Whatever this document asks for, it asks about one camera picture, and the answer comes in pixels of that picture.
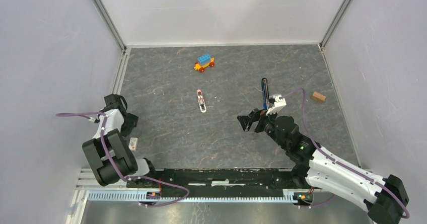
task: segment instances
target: blue lego block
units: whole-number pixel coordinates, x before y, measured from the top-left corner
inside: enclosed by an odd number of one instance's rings
[[[210,55],[209,54],[202,55],[201,57],[197,58],[197,61],[199,61],[200,65],[206,64],[210,62]]]

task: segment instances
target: white wall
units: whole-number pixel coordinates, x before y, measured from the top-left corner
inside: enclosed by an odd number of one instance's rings
[[[127,45],[318,43],[343,0],[102,0]]]
[[[326,59],[363,166],[400,177],[412,217],[427,212],[427,0],[354,0]]]
[[[64,223],[120,50],[91,0],[0,0],[0,223]]]

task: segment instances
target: brown block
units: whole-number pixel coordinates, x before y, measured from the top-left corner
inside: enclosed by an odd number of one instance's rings
[[[318,93],[318,92],[314,92],[313,95],[311,96],[311,99],[316,101],[316,102],[323,103],[325,101],[326,97],[323,96],[322,94]]]

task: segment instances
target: gray marble floor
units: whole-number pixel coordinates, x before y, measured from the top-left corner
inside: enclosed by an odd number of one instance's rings
[[[200,73],[196,59],[215,66]],[[139,116],[137,158],[156,168],[286,168],[294,164],[265,133],[243,132],[236,116],[262,108],[261,78],[270,94],[307,90],[309,128],[319,143],[357,163],[342,111],[317,45],[216,46],[132,49],[121,94]],[[201,113],[201,89],[207,112]],[[309,98],[326,96],[321,104]],[[280,115],[294,117],[302,133],[302,94],[286,99]]]

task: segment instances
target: toy truck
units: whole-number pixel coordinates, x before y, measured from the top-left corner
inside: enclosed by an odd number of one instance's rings
[[[215,59],[212,58],[209,54],[205,54],[197,58],[197,61],[194,64],[194,69],[203,72],[206,67],[213,67],[214,65]]]

